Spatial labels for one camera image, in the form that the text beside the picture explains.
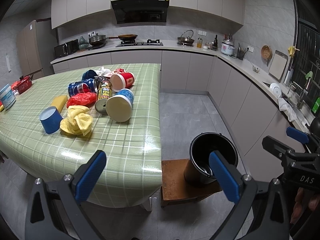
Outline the person's right hand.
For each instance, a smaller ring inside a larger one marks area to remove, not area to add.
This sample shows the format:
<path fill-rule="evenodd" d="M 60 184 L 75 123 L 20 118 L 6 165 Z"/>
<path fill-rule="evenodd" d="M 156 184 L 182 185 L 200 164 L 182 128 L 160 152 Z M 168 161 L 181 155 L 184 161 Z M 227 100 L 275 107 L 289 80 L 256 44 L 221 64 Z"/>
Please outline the person's right hand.
<path fill-rule="evenodd" d="M 318 205 L 319 195 L 316 196 L 300 187 L 295 197 L 295 205 L 293 207 L 290 223 L 296 224 L 306 208 L 310 211 L 315 211 Z"/>

